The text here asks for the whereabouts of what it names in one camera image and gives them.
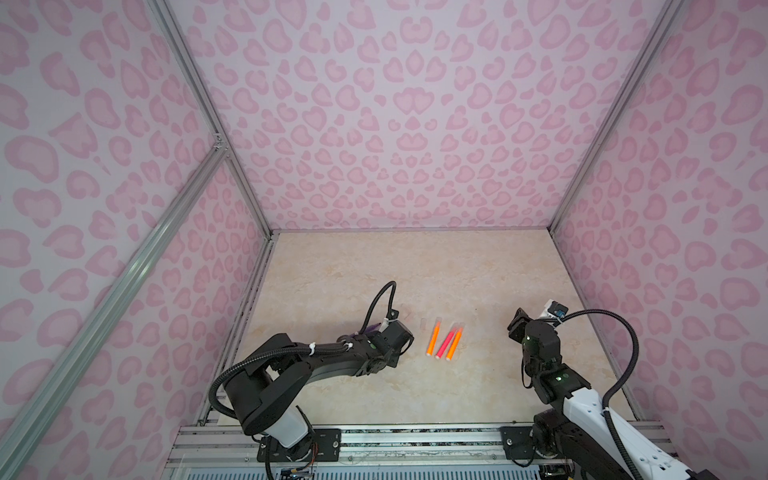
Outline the orange marker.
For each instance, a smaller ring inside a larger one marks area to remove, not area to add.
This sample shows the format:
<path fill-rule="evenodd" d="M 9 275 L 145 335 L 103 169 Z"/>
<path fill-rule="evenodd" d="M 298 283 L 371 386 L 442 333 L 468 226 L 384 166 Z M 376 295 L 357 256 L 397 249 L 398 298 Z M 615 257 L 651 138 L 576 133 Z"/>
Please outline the orange marker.
<path fill-rule="evenodd" d="M 460 326 L 455 330 L 451 343 L 449 344 L 448 350 L 444 355 L 444 358 L 446 361 L 451 361 L 453 359 L 455 352 L 457 350 L 458 344 L 462 338 L 463 331 L 464 331 L 463 326 Z"/>
<path fill-rule="evenodd" d="M 439 337 L 439 333 L 440 333 L 440 329 L 441 329 L 441 323 L 442 323 L 442 320 L 440 318 L 437 318 L 435 320 L 433 329 L 432 329 L 432 331 L 430 333 L 430 337 L 429 337 L 429 341 L 428 341 L 427 347 L 425 349 L 425 353 L 426 353 L 427 356 L 432 356 L 434 354 L 434 352 L 435 352 L 435 345 L 436 345 L 437 339 Z"/>

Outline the pink marker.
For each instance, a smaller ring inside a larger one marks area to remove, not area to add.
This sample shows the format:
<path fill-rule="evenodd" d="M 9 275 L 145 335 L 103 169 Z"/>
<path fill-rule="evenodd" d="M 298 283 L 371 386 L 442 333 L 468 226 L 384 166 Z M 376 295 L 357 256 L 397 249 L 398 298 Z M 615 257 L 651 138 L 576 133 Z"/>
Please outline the pink marker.
<path fill-rule="evenodd" d="M 435 357 L 437 359 L 442 359 L 447 355 L 447 352 L 449 351 L 450 347 L 453 345 L 453 342 L 458 330 L 459 330 L 458 327 L 454 327 L 448 332 L 448 334 L 443 339 L 442 343 L 439 345 L 439 348 L 435 353 Z"/>

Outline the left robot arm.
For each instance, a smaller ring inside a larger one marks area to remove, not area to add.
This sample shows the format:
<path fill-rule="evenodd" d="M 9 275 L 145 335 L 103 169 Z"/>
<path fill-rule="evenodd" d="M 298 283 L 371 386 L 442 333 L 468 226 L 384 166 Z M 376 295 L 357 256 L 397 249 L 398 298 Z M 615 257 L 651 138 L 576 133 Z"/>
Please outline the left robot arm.
<path fill-rule="evenodd" d="M 333 343 L 300 343 L 286 333 L 269 338 L 216 377 L 207 396 L 213 410 L 286 450 L 309 449 L 313 427 L 294 402 L 302 389 L 335 377 L 365 377 L 395 368 L 414 342 L 400 321 L 386 321 Z"/>

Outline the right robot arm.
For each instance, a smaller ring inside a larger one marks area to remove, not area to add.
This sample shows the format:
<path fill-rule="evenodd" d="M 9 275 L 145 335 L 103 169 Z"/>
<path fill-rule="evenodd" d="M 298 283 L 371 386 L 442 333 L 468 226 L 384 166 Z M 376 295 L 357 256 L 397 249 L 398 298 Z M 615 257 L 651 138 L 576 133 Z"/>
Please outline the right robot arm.
<path fill-rule="evenodd" d="M 629 334 L 629 363 L 616 382 L 599 394 L 561 353 L 557 328 L 582 316 L 603 315 Z M 508 337 L 522 348 L 523 387 L 549 407 L 536 415 L 530 448 L 537 456 L 563 456 L 593 479 L 714 479 L 709 470 L 695 471 L 657 447 L 610 406 L 629 380 L 639 359 L 639 339 L 621 315 L 604 309 L 570 313 L 552 302 L 539 317 L 519 308 L 507 327 Z"/>

